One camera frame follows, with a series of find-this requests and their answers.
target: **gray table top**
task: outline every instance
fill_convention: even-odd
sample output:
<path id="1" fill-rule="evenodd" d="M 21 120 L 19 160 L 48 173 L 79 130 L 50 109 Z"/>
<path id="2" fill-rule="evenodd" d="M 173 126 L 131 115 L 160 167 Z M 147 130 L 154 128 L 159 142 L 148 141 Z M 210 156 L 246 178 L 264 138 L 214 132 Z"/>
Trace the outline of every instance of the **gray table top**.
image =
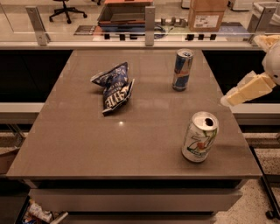
<path id="1" fill-rule="evenodd" d="M 258 179 L 261 172 L 203 56 L 188 89 L 172 89 L 175 50 L 74 51 L 7 173 L 21 179 Z M 89 80 L 129 63 L 127 105 L 102 115 L 102 87 Z M 210 112 L 220 133 L 200 164 L 182 156 L 192 115 Z"/>

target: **office chair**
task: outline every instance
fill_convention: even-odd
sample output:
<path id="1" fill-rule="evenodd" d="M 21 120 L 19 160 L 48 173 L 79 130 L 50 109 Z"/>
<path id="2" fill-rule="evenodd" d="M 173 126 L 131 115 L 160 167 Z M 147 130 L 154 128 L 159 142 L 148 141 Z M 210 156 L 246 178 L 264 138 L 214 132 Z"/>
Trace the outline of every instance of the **office chair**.
<path id="1" fill-rule="evenodd" d="M 91 0 L 91 1 L 92 1 L 92 2 L 95 2 L 95 0 Z M 98 4 L 98 5 L 100 5 L 100 1 L 101 1 L 101 0 L 98 0 L 98 1 L 97 1 L 97 4 Z"/>
<path id="2" fill-rule="evenodd" d="M 53 17 L 58 16 L 59 14 L 61 14 L 61 13 L 63 13 L 63 12 L 66 14 L 66 16 L 67 16 L 67 22 L 68 22 L 69 24 L 71 24 L 71 19 L 70 19 L 70 17 L 69 17 L 69 13 L 68 13 L 68 12 L 82 13 L 84 18 L 87 18 L 87 17 L 88 17 L 88 15 L 87 15 L 84 11 L 76 10 L 75 7 L 67 7 L 66 4 L 65 4 L 65 1 L 68 2 L 69 0 L 53 0 L 53 1 L 62 2 L 62 3 L 63 3 L 63 9 L 54 10 L 54 14 L 52 14 L 52 15 L 50 16 L 50 22 L 53 22 Z"/>

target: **soda can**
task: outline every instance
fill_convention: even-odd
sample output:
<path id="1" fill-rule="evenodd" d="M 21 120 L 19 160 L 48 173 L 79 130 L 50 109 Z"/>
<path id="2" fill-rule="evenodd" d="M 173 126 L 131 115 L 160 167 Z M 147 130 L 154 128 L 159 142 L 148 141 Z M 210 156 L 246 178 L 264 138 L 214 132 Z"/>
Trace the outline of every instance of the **soda can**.
<path id="1" fill-rule="evenodd" d="M 173 89 L 184 91 L 190 76 L 193 63 L 193 51 L 189 49 L 177 50 L 175 69 L 173 76 Z"/>
<path id="2" fill-rule="evenodd" d="M 192 116 L 182 147 L 182 153 L 188 160 L 203 162 L 211 149 L 219 131 L 218 119 L 208 112 L 198 112 Z"/>

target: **desk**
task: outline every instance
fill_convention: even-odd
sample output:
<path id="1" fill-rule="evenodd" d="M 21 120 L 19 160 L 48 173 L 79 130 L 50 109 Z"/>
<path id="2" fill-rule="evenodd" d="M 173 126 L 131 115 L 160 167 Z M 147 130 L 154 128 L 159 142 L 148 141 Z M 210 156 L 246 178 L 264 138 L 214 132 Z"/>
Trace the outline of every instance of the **desk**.
<path id="1" fill-rule="evenodd" d="M 175 57 L 175 49 L 74 51 L 7 177 L 39 182 L 30 195 L 46 210 L 156 213 L 161 223 L 182 223 L 174 214 L 183 213 L 184 223 L 213 223 L 241 197 L 240 187 L 262 174 L 230 109 L 220 105 L 202 52 L 195 51 L 185 92 L 172 89 Z M 132 97 L 104 117 L 102 89 L 89 80 L 124 61 L 135 79 Z M 220 133 L 195 164 L 181 146 L 189 119 L 202 110 L 216 115 Z M 95 215 L 67 223 L 110 223 Z M 147 223 L 140 220 L 133 223 Z"/>

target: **blue chip bag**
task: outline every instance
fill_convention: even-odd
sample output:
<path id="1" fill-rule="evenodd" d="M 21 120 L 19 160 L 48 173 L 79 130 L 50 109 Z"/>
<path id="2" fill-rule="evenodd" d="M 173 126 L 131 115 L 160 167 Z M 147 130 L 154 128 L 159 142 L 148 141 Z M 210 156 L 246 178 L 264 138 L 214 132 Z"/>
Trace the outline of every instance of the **blue chip bag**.
<path id="1" fill-rule="evenodd" d="M 102 113 L 106 116 L 125 104 L 133 88 L 134 80 L 128 83 L 128 63 L 124 62 L 107 72 L 101 72 L 93 76 L 90 81 L 104 88 Z"/>

